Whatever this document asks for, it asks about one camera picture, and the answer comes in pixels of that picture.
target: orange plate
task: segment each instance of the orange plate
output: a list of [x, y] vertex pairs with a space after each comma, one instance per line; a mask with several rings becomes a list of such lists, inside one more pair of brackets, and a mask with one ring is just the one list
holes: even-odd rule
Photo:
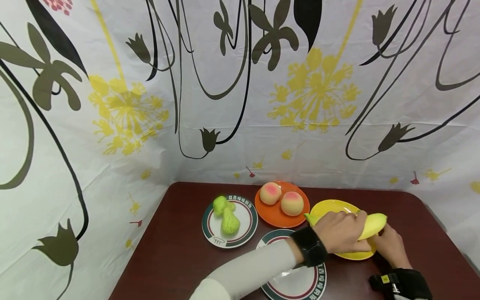
[[[255, 208], [257, 209], [258, 215], [268, 224], [280, 228], [292, 228], [305, 222], [303, 214], [310, 211], [310, 202], [308, 201], [307, 195], [294, 184], [283, 181], [275, 181], [275, 183], [278, 184], [282, 190], [280, 200], [274, 205], [266, 205], [260, 200], [260, 190], [258, 190], [255, 195]], [[297, 192], [303, 198], [303, 211], [300, 215], [287, 216], [282, 211], [280, 202], [286, 192]]]

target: right hand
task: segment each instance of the right hand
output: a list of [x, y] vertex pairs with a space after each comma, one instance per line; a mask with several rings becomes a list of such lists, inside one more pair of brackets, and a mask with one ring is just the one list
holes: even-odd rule
[[374, 235], [368, 241], [375, 244], [377, 251], [392, 268], [413, 269], [408, 261], [402, 237], [390, 225], [385, 225], [382, 235]]

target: plate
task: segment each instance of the plate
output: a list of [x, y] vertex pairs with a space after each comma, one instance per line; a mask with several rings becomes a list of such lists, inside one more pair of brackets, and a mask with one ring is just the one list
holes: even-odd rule
[[222, 218], [216, 217], [213, 213], [212, 203], [205, 210], [202, 218], [202, 231], [206, 239], [219, 248], [236, 248], [249, 239], [257, 230], [258, 215], [253, 203], [244, 197], [237, 195], [226, 195], [227, 200], [235, 203], [234, 215], [240, 220], [240, 229], [234, 235], [225, 235], [221, 232]]
[[[258, 242], [257, 248], [284, 240], [292, 232], [290, 229], [271, 231]], [[262, 290], [272, 300], [319, 300], [325, 291], [326, 281], [325, 264], [321, 264], [283, 272], [264, 284]]]
[[[312, 207], [310, 214], [315, 217], [323, 217], [328, 212], [347, 212], [356, 214], [360, 209], [353, 204], [340, 200], [324, 200]], [[377, 249], [375, 245], [370, 244], [372, 251], [370, 252], [355, 252], [355, 253], [336, 253], [335, 255], [353, 261], [362, 261], [372, 257]]]
[[[292, 228], [305, 222], [303, 214], [310, 211], [310, 202], [308, 201], [307, 195], [294, 184], [283, 181], [275, 181], [275, 183], [278, 184], [282, 190], [280, 200], [274, 205], [266, 205], [260, 200], [259, 189], [255, 195], [255, 207], [257, 208], [258, 215], [268, 224], [280, 228]], [[281, 199], [286, 192], [297, 192], [303, 198], [303, 211], [300, 215], [287, 216], [280, 208]]]

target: backdrop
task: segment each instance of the backdrop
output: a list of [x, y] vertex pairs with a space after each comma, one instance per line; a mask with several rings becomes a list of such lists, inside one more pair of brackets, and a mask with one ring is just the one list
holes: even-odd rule
[[107, 299], [177, 180], [405, 190], [480, 265], [480, 3], [266, 2], [2, 3], [0, 299]]

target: table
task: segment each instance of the table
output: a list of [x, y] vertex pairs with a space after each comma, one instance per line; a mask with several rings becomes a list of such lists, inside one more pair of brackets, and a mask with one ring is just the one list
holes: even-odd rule
[[[229, 260], [255, 249], [275, 229], [259, 220], [245, 245], [221, 249], [202, 233], [206, 207], [219, 195], [237, 194], [252, 202], [260, 186], [176, 182], [166, 192], [110, 300], [187, 300], [200, 281]], [[413, 267], [429, 283], [435, 300], [480, 299], [480, 277], [416, 196], [397, 191], [302, 188], [313, 204], [339, 199], [367, 211], [384, 213], [404, 239]], [[326, 263], [322, 300], [381, 300], [368, 277], [386, 267], [377, 254], [353, 262], [332, 255]], [[261, 289], [245, 300], [265, 300]]]

